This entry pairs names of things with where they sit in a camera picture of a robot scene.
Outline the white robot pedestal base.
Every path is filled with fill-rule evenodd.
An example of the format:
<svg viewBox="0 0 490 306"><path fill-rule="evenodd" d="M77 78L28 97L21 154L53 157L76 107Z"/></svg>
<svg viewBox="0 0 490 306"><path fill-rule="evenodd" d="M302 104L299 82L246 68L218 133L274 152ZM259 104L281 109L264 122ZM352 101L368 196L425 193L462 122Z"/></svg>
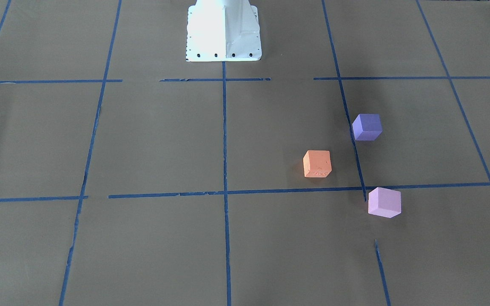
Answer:
<svg viewBox="0 0 490 306"><path fill-rule="evenodd" d="M259 12L248 0L197 0L187 17L187 62L261 60Z"/></svg>

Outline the orange foam block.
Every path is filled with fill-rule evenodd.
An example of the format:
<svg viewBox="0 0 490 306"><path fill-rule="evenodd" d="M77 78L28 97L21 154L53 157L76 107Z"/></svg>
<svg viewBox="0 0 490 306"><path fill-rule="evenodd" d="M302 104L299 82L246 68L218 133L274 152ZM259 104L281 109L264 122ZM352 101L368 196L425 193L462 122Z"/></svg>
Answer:
<svg viewBox="0 0 490 306"><path fill-rule="evenodd" d="M303 172L306 178L326 178L332 172L330 151L308 150L303 157Z"/></svg>

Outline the dark purple foam block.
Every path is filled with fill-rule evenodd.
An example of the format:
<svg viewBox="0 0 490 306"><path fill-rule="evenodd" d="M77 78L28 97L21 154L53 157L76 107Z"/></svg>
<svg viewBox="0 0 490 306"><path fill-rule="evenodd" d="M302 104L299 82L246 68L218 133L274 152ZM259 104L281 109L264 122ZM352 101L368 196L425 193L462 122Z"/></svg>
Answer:
<svg viewBox="0 0 490 306"><path fill-rule="evenodd" d="M381 118L377 113L358 114L351 126L355 141L375 141L383 132Z"/></svg>

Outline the light pink foam block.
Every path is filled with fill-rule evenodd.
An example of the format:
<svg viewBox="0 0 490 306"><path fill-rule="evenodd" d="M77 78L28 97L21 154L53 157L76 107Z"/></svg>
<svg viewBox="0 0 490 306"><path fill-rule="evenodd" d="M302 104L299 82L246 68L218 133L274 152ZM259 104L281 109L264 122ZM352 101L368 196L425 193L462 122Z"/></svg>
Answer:
<svg viewBox="0 0 490 306"><path fill-rule="evenodd" d="M402 213L402 194L399 190L377 187L368 194L367 212L385 218Z"/></svg>

